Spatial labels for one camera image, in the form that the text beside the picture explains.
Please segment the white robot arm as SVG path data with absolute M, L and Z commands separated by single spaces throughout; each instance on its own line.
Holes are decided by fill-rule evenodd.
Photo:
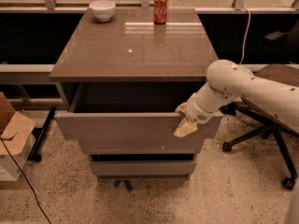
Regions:
M 175 134 L 190 137 L 221 117 L 215 141 L 204 148 L 197 186 L 203 192 L 188 211 L 190 224 L 298 224 L 298 70 L 270 64 L 252 72 L 218 60 L 206 84 L 178 108 Z

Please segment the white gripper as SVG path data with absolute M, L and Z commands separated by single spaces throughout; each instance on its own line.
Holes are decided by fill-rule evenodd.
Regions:
M 197 123 L 205 124 L 212 118 L 221 118 L 223 114 L 220 110 L 208 112 L 205 111 L 195 100 L 193 94 L 187 101 L 176 108 L 177 113 L 185 113 L 185 118 L 181 120 L 179 126 L 174 131 L 175 137 L 185 137 L 197 131 Z

